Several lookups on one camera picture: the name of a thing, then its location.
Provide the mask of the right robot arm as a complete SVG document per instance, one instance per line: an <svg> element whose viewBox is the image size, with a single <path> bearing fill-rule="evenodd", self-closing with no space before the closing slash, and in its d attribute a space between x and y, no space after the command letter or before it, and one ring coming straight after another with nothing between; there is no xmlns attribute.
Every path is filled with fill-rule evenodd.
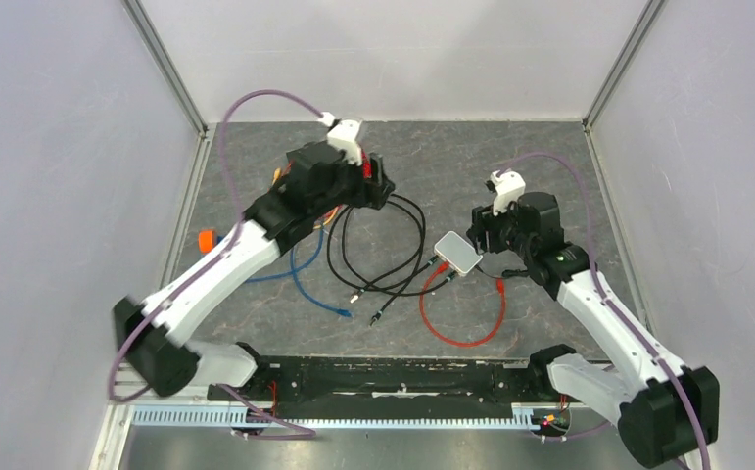
<svg viewBox="0 0 755 470"><path fill-rule="evenodd" d="M554 196L528 192L502 210L477 207L466 235L480 254L517 255L528 276L611 361L606 370L565 345L536 352L527 374L535 397L551 400L560 393L586 405L617 429L645 468L692 451L709 468L708 447L719 436L719 380L707 367L690 368L641 325L589 253L567 240Z"/></svg>

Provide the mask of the black cable teal collar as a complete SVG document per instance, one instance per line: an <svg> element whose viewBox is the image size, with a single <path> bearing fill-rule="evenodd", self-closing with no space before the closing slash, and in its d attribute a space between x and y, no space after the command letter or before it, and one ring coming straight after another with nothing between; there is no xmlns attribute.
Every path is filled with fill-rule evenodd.
<svg viewBox="0 0 755 470"><path fill-rule="evenodd" d="M338 220L341 210L339 210L339 213L328 226L327 243L331 242L331 260L335 262L336 267L343 274L352 279L353 277L345 270L341 262L338 235L329 235L329 229ZM399 211L390 209L387 204L379 211L355 209L351 237L353 239L351 240L350 250L353 264L366 276L379 274L383 270L403 261L412 253L417 243L417 234L413 223ZM424 249L425 260L433 257L427 248L426 240L426 248ZM423 287L423 278L432 273L435 267L413 281L410 289L418 290ZM354 289L345 284L343 285L351 290L347 295L350 305L368 295L365 294L356 302L351 303L350 297Z"/></svg>
<svg viewBox="0 0 755 470"><path fill-rule="evenodd" d="M411 298L434 294L447 285L449 279L442 280L434 286L421 287L418 290L411 290L411 284L420 275L434 268L437 257L424 259L424 249L427 240L427 218L422 208L406 196L393 194L389 197L387 206L390 209L397 210L405 215L412 223L417 234L417 243L412 253L403 261L389 267L379 274L366 276L360 272L353 264L351 257L350 244L352 224L354 220L355 209L345 207L341 210L338 220L335 221L329 229L329 235L338 235L340 258L345 270L353 277L350 279L343 274L337 267L330 256L331 242L327 243L327 263L331 273L343 284L354 289L350 301L351 303L359 300L363 295L369 293L380 294L387 297L387 300L375 310L368 320L368 326L375 326L384 316L386 311L400 298Z"/></svg>

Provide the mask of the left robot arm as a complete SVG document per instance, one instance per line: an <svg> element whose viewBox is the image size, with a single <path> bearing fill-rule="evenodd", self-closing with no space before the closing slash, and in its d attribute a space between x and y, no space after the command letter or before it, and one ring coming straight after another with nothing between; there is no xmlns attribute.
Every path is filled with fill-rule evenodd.
<svg viewBox="0 0 755 470"><path fill-rule="evenodd" d="M309 236L338 206L381 209L395 184L380 155L351 164L325 141L287 153L280 177L244 211L216 245L159 292L113 308L125 360L158 397L193 385L227 384L247 400L262 397L267 371L248 346L193 340L195 330L229 295Z"/></svg>

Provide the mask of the black power adapter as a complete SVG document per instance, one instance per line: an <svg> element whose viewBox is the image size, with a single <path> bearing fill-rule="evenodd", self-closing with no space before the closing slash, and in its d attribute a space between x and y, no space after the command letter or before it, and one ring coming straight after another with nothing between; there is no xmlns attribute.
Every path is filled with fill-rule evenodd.
<svg viewBox="0 0 755 470"><path fill-rule="evenodd" d="M487 277L495 280L506 280L511 278L528 278L531 276L531 266L534 263L534 241L540 239L538 232L532 232L527 235L516 235L513 238L501 238L494 236L491 231L484 234L482 240L485 242L485 252L489 254L498 254L504 251L515 253L525 264L521 269L504 269L501 274L494 275L486 272L481 266L477 270Z"/></svg>

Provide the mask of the white plastic box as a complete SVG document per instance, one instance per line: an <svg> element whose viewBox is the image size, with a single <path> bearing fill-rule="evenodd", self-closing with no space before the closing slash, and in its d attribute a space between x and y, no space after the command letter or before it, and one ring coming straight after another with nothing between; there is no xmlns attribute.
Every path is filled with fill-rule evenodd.
<svg viewBox="0 0 755 470"><path fill-rule="evenodd" d="M455 231L449 231L442 236L435 243L433 252L460 277L467 276L483 259L483 256Z"/></svg>

